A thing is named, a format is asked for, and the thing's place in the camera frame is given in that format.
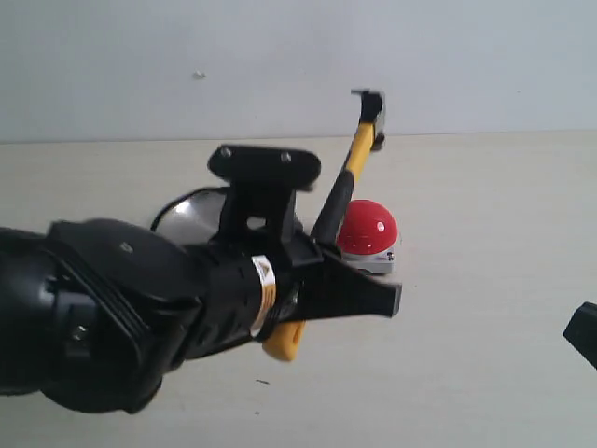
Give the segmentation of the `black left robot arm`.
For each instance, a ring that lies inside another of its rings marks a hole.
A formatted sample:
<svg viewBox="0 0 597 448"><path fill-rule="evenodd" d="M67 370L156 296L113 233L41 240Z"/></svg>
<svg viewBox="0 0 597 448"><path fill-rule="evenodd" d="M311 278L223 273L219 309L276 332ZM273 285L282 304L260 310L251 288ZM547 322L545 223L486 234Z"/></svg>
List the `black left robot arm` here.
<svg viewBox="0 0 597 448"><path fill-rule="evenodd" d="M114 219L1 231L1 392L82 413L138 413L184 362L284 323L391 317L402 287L298 232L178 245Z"/></svg>

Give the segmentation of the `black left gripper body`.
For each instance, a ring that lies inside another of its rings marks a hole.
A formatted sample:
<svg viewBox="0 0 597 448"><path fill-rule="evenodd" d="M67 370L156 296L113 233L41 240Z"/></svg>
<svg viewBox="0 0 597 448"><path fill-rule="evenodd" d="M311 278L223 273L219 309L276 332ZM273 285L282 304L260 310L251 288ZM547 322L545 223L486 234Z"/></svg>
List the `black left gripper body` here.
<svg viewBox="0 0 597 448"><path fill-rule="evenodd" d="M214 222L186 225L186 254L193 263L194 295L201 303L188 345L263 342L294 317L300 290L323 263L323 254L297 219L283 240L265 222L243 221L239 233L221 233Z"/></svg>

